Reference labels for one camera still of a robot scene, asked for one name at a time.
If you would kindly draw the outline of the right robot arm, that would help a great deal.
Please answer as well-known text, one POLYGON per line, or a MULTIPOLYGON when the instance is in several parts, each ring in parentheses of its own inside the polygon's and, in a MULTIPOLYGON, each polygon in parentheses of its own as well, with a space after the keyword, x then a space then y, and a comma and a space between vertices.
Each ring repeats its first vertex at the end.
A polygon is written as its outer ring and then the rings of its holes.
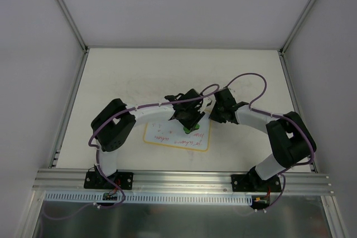
POLYGON ((315 155, 316 143, 296 112, 278 115, 252 108, 244 101, 236 102, 228 88, 214 97, 211 120, 245 125, 268 135, 272 153, 238 182, 243 189, 262 191, 268 187, 269 179, 315 155))

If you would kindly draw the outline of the green bone-shaped eraser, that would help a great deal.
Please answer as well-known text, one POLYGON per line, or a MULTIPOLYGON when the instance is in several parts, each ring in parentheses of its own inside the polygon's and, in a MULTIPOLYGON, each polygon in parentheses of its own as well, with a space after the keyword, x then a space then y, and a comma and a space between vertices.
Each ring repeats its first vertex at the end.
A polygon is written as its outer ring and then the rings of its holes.
POLYGON ((199 124, 196 124, 196 125, 195 125, 194 127, 192 127, 192 128, 186 128, 186 127, 184 127, 184 132, 185 132, 186 134, 190 134, 190 133, 192 133, 192 132, 198 130, 199 128, 200 128, 200 125, 199 125, 199 124))

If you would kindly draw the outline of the yellow framed small whiteboard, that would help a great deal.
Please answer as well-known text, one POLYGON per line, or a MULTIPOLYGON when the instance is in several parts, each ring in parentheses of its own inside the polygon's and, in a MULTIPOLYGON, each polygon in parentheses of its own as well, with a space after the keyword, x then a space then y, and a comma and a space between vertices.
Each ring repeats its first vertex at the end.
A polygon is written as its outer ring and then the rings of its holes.
POLYGON ((170 148, 206 152, 210 145, 211 121, 205 114, 198 128, 187 134, 177 120, 147 123, 143 141, 170 148))

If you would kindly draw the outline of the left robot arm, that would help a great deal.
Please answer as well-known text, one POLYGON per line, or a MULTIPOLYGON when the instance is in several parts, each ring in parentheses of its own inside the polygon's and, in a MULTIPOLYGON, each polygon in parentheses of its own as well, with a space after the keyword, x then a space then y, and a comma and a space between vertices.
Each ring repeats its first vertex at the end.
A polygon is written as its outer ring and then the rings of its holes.
POLYGON ((111 188, 116 182, 117 150, 134 127, 160 120, 177 120, 189 134, 199 127, 205 113, 201 111, 204 96, 195 89, 167 95, 161 102, 128 107, 120 98, 112 100, 92 121, 93 135, 88 141, 96 148, 97 182, 111 188))

